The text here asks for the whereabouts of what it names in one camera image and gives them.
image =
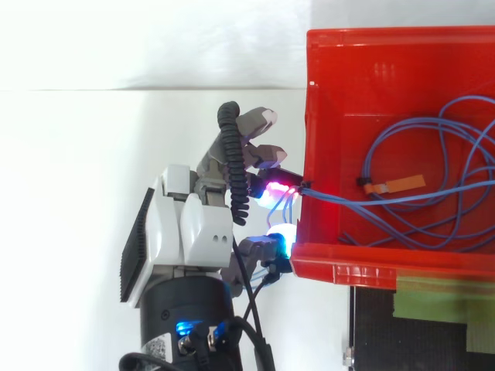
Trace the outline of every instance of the white wall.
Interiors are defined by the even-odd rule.
[[[304,88],[308,29],[494,23],[493,0],[7,1],[0,90]]]
[[[304,90],[0,93],[2,369],[22,360],[116,370],[139,345],[138,311],[119,304],[118,270],[148,185],[168,163],[196,166],[227,100],[276,110],[278,124],[257,142],[281,145],[285,167],[301,172],[305,98]],[[263,234],[266,212],[253,206],[237,238]],[[239,313],[246,304],[236,299]],[[284,276],[259,305],[278,369],[342,369],[347,288]],[[242,353],[254,369],[251,346]]]

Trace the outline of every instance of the green tape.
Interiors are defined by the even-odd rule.
[[[466,350],[495,354],[495,284],[398,277],[394,317],[465,323]]]

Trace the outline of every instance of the metal screw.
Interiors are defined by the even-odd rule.
[[[169,311],[165,310],[165,311],[162,312],[162,320],[163,321],[166,321],[167,319],[169,319],[169,317],[170,317],[170,312]]]
[[[354,347],[347,347],[343,354],[342,364],[345,367],[354,367]]]

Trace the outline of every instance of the cable connector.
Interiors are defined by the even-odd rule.
[[[254,357],[256,358],[256,366],[258,371],[275,371],[275,361],[271,346],[265,340],[260,339],[259,347],[254,347]]]
[[[359,177],[356,179],[356,184],[358,187],[364,187],[366,184],[373,184],[373,180],[370,177]]]
[[[194,356],[200,370],[210,369],[209,334],[210,328],[201,322],[194,326],[194,329],[188,336],[191,346],[195,350]]]

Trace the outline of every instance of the blue led light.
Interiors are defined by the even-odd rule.
[[[188,334],[190,334],[191,331],[193,330],[194,326],[197,325],[198,323],[201,323],[201,321],[188,321],[188,322],[177,323],[176,326],[177,334],[179,334],[180,336],[188,336]]]
[[[291,257],[292,244],[295,242],[296,226],[294,224],[277,224],[270,228],[266,234],[280,233],[285,238],[285,253]]]

